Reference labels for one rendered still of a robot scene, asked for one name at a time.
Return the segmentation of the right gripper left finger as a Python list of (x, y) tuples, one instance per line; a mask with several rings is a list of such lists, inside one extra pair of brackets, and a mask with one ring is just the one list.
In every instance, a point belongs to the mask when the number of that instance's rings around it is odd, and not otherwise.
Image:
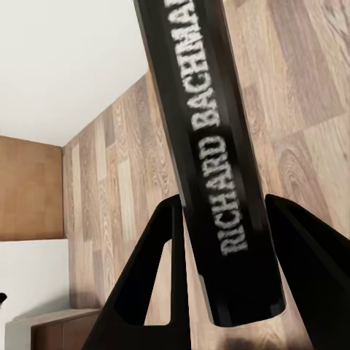
[[(157, 206), (81, 350), (191, 350), (184, 219), (179, 194)], [(144, 325), (165, 242), (171, 248), (171, 321)]]

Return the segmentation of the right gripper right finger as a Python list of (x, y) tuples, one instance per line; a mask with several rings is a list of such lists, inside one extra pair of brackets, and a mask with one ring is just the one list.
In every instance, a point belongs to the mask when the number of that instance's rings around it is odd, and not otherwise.
[(314, 350), (350, 350), (350, 240), (294, 201), (267, 194), (265, 205)]

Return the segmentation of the hardback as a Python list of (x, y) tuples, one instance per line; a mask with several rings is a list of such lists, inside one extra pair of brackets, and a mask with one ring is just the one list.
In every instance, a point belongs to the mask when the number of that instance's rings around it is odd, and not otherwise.
[(209, 321), (280, 315), (286, 299), (225, 0), (133, 0)]

